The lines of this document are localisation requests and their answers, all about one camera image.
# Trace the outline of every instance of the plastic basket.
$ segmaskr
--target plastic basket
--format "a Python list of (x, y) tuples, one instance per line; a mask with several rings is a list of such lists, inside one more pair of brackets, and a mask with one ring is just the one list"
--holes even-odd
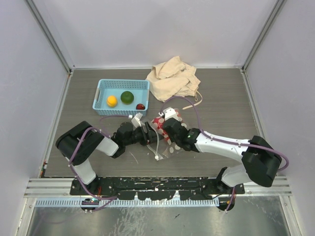
[[(150, 82), (147, 80), (100, 80), (96, 89), (93, 109), (100, 116), (134, 116), (137, 113), (142, 113), (145, 116), (149, 105), (149, 88)], [(134, 101), (130, 105), (126, 105), (120, 100), (120, 96), (125, 91), (133, 93)], [(114, 108), (110, 108), (106, 103), (108, 96), (111, 95), (115, 96), (118, 101), (117, 106)], [(139, 103), (145, 106), (144, 110), (136, 110), (136, 106)]]

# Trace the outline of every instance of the white panel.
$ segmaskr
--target white panel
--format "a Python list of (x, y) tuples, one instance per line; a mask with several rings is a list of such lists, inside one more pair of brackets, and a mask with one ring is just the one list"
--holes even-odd
[(285, 171), (307, 235), (315, 230), (315, 1), (288, 0), (248, 69), (267, 139)]
[(243, 65), (275, 2), (35, 0), (77, 68)]
[(0, 235), (11, 236), (46, 148), (66, 71), (22, 0), (0, 1)]

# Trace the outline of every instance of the table surface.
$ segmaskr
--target table surface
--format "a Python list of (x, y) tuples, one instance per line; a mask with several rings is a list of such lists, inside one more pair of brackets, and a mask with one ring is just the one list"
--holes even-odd
[[(95, 127), (100, 127), (101, 117), (92, 109), (100, 79), (145, 79), (149, 72), (149, 69), (75, 70), (65, 98), (55, 141), (84, 120)], [(201, 81), (199, 92), (203, 96), (203, 101), (197, 109), (205, 131), (236, 139), (250, 139), (257, 134), (239, 69), (197, 69), (196, 76)], [(197, 127), (193, 108), (181, 110), (187, 105), (182, 99), (169, 102), (169, 106), (180, 109), (188, 128)], [(150, 120), (157, 117), (161, 106), (162, 102), (150, 94), (146, 117)], [(108, 118), (103, 121), (103, 126), (113, 133), (125, 121), (125, 118)], [(222, 167), (238, 164), (232, 159), (216, 154), (187, 151), (182, 151), (169, 159), (155, 161), (153, 153), (139, 144), (126, 147), (126, 152), (117, 159), (96, 150), (89, 160), (99, 176), (214, 177)], [(66, 159), (55, 146), (52, 147), (45, 176), (73, 176)]]

